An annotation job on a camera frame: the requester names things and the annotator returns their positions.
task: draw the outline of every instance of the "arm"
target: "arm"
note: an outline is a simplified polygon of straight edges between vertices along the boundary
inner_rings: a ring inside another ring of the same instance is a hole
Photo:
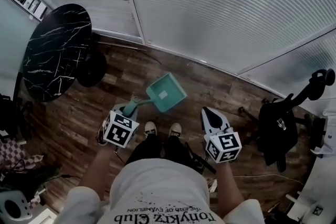
[[[93,189],[98,194],[100,200],[104,198],[105,181],[112,153],[113,149],[110,145],[101,148],[79,182],[79,186]]]
[[[54,224],[94,224],[101,217],[100,200],[104,196],[104,186],[108,174],[113,149],[102,147],[83,175],[79,186],[73,188],[65,202],[63,211]]]
[[[228,162],[217,165],[216,177],[219,215],[223,218],[240,205],[244,198],[237,187]]]

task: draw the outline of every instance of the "floor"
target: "floor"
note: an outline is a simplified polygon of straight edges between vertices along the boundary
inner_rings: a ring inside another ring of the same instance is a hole
[[[125,44],[105,37],[101,41]],[[248,82],[155,49],[148,48],[146,53],[110,45],[98,45],[98,49],[104,53],[108,62],[106,75],[98,85],[84,88],[75,81],[65,94],[53,102],[38,103],[32,100],[34,105],[29,121],[35,133],[26,145],[26,151],[45,154],[45,161],[60,166],[62,174],[81,177],[99,148],[95,137],[108,111],[114,104],[127,102],[132,96],[146,98],[146,87],[167,72],[174,74],[188,96],[165,114],[160,114],[152,105],[140,107],[137,135],[127,148],[120,151],[124,161],[144,139],[144,124],[149,120],[157,124],[159,135],[163,138],[167,136],[171,124],[179,122],[183,128],[182,140],[188,141],[194,152],[204,156],[199,117],[203,106],[223,112],[243,141],[256,130],[256,126],[239,115],[238,108],[243,106],[257,116],[262,99],[274,97]],[[23,83],[20,96],[24,100],[31,100]],[[304,113],[303,109],[295,109],[298,117],[303,118]],[[287,154],[287,170],[282,175],[304,183],[314,157],[309,152],[305,129],[300,125],[298,128],[299,142]],[[277,202],[285,210],[290,204],[285,194],[294,195],[302,187],[296,181],[270,175],[278,174],[277,168],[275,165],[265,165],[254,142],[244,146],[231,166],[235,176],[246,176],[236,178],[244,197],[258,199],[263,211]],[[108,171],[106,198],[112,181],[122,168],[123,163],[114,157]],[[254,175],[270,176],[250,177]],[[204,176],[207,180],[214,178],[207,170]],[[56,211],[62,210],[67,192],[78,182],[77,178],[61,178],[47,183],[47,191],[43,194],[47,205]],[[216,193],[211,194],[211,208],[216,211]]]

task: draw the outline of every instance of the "chair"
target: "chair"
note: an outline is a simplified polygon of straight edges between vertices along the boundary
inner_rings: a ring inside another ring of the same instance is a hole
[[[277,162],[278,170],[283,172],[286,169],[285,154],[298,141],[296,123],[306,124],[307,121],[294,117],[292,109],[306,98],[319,99],[325,87],[333,85],[334,81],[335,72],[332,69],[320,69],[311,75],[309,84],[294,99],[292,99],[294,94],[291,93],[285,99],[274,99],[272,102],[264,100],[258,119],[243,107],[239,108],[240,113],[258,124],[258,131],[243,141],[243,146],[255,140],[258,150],[264,154],[266,165]]]

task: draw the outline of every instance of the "white sneaker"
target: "white sneaker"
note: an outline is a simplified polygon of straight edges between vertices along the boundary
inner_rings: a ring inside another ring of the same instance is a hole
[[[169,130],[169,136],[175,135],[180,137],[182,134],[182,127],[179,123],[174,123]]]
[[[146,122],[145,125],[145,136],[147,137],[149,134],[158,135],[158,130],[156,129],[154,122],[151,121]]]

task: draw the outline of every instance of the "teal dustpan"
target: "teal dustpan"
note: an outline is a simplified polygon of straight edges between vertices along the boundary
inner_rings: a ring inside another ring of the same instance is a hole
[[[147,103],[154,103],[160,112],[166,112],[187,96],[181,85],[171,73],[164,75],[162,78],[151,84],[146,89],[146,93],[150,97],[150,100],[132,99],[125,106],[122,114],[127,117],[132,114],[137,106]]]

